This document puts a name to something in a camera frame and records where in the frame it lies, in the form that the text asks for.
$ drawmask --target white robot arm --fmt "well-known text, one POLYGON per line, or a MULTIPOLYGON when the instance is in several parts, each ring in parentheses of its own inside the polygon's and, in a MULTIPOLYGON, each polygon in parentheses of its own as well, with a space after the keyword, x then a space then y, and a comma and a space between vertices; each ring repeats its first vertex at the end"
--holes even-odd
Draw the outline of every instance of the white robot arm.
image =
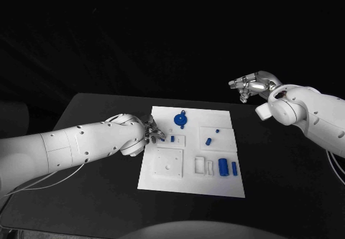
POLYGON ((253 73, 230 83, 241 102, 260 94, 267 103, 257 107, 262 120, 272 116, 283 125, 296 125, 305 136, 329 152, 345 157, 345 101, 312 87, 283 85, 273 74, 253 73))
POLYGON ((0 198, 31 179, 93 162, 117 151, 136 156, 165 139, 152 116, 117 115, 104 122, 0 139, 0 198))

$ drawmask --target black curtain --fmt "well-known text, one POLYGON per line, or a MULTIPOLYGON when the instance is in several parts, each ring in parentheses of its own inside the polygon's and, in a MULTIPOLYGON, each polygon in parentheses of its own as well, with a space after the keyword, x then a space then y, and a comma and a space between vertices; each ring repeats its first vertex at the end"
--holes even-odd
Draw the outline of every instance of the black curtain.
POLYGON ((55 121, 77 93, 240 104, 228 81, 265 70, 345 98, 342 14, 217 4, 9 9, 0 97, 55 121))

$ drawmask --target black table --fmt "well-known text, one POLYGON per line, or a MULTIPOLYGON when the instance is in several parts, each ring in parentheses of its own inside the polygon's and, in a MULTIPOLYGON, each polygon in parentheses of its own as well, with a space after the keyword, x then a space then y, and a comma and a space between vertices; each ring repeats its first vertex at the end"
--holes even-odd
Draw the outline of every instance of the black table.
MULTIPOLYGON (((262 121, 256 106, 126 96, 78 94, 55 129, 104 121, 152 106, 224 110, 231 113, 246 199, 139 190, 143 154, 120 153, 84 165, 57 186, 19 192, 0 225, 100 238, 119 238, 159 223, 184 220, 231 222, 289 238, 345 236, 345 188, 327 152, 295 126, 262 121)), ((62 170, 39 185, 68 176, 62 170)))

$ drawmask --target screw hole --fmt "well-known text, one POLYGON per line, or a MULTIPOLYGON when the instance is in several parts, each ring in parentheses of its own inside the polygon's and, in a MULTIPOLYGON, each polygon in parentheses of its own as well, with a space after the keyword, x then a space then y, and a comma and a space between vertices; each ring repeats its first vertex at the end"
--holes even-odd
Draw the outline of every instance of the screw hole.
POLYGON ((345 135, 345 132, 342 131, 342 132, 340 133, 340 135, 338 135, 338 138, 342 138, 344 135, 345 135))
POLYGON ((315 125, 319 123, 319 121, 321 121, 321 118, 318 118, 318 119, 315 120, 315 125))

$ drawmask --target blue cylinder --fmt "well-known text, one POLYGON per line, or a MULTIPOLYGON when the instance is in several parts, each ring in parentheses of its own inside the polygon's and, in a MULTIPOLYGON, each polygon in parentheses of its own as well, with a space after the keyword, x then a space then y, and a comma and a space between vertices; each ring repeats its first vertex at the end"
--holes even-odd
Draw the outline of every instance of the blue cylinder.
POLYGON ((233 166, 233 173, 234 173, 234 176, 237 176, 237 167, 236 167, 236 162, 231 162, 231 166, 233 166))
POLYGON ((228 176, 228 161, 226 158, 218 159, 218 165, 220 165, 220 175, 228 176))
POLYGON ((211 141, 213 141, 213 139, 211 139, 211 138, 208 138, 208 139, 207 139, 207 145, 210 145, 210 144, 211 144, 211 141))

